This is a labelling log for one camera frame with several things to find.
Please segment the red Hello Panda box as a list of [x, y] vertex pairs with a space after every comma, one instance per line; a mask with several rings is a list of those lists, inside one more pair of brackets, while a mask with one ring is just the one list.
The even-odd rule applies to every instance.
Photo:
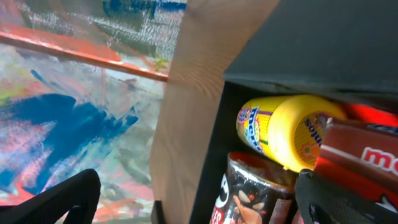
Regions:
[[331, 118], [311, 171], [397, 213], [397, 128]]

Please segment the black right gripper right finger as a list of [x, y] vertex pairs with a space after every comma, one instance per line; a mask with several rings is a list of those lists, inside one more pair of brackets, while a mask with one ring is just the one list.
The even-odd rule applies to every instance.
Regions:
[[397, 213], [314, 173], [302, 170], [295, 183], [295, 198], [305, 224], [397, 223]]

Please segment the dark green gift box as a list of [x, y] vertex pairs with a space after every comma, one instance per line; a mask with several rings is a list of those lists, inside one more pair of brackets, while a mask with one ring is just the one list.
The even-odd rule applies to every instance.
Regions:
[[312, 93], [397, 112], [396, 1], [189, 1], [150, 154], [167, 223], [208, 223], [245, 102]]

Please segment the red Hacks candy bag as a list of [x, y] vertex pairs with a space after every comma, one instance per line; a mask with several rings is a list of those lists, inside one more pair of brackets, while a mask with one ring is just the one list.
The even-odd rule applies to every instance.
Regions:
[[349, 118], [365, 123], [397, 127], [397, 114], [395, 113], [355, 103], [342, 103], [341, 106], [346, 111]]

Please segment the red Pringles can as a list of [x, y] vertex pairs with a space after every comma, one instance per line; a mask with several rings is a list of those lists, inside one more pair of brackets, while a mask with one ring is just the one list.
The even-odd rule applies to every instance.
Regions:
[[287, 223], [294, 208], [297, 176], [274, 161], [230, 152], [210, 223]]

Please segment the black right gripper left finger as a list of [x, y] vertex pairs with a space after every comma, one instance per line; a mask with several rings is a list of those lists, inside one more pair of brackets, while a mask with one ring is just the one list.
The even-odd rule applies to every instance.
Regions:
[[18, 205], [1, 206], [2, 224], [91, 224], [100, 198], [101, 182], [94, 169], [86, 169]]

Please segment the yellow candy bottle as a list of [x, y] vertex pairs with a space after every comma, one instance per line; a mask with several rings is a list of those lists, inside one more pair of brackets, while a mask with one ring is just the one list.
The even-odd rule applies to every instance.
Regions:
[[340, 105], [319, 96], [268, 96], [242, 106], [236, 129], [250, 148], [299, 173], [315, 168], [329, 118], [347, 115]]

